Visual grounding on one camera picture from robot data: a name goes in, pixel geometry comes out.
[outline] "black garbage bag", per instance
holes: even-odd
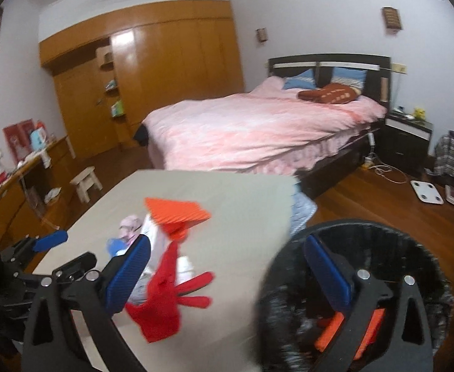
[[[308,228],[285,245],[267,272],[257,304],[258,354],[264,371],[311,370],[319,352],[313,347],[321,330],[318,316],[334,314],[303,255],[310,234],[318,236],[355,269],[399,282],[416,279],[426,308],[435,354],[446,338],[454,297],[439,263],[406,233],[388,226],[343,219]],[[351,369],[362,364],[353,363]]]

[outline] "screw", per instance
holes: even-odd
[[[91,270],[88,271],[86,274],[86,280],[88,281],[96,281],[99,278],[99,271]]]
[[[358,270],[358,277],[361,278],[362,280],[369,280],[370,273],[367,272],[366,270]]]
[[[415,280],[413,277],[411,277],[410,275],[407,275],[404,277],[404,282],[407,284],[407,285],[414,285],[415,283]]]
[[[51,285],[51,282],[52,282],[52,279],[49,278],[49,277],[44,277],[42,280],[41,280],[41,285],[43,287],[49,287]]]

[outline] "brown patterned cushion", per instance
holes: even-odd
[[[321,89],[301,91],[297,95],[299,99],[319,104],[348,104],[358,96],[355,89],[342,84],[328,84]]]

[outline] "stool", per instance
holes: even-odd
[[[87,191],[91,186],[95,185],[99,190],[103,189],[103,185],[95,175],[95,168],[93,166],[89,166],[84,169],[72,179],[70,184],[76,187],[77,196],[79,196],[81,203],[89,203],[89,195],[87,194]]]

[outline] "headboard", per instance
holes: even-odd
[[[270,75],[294,77],[313,68],[317,87],[330,83],[334,67],[368,70],[363,95],[390,108],[390,57],[369,54],[323,53],[271,58]]]

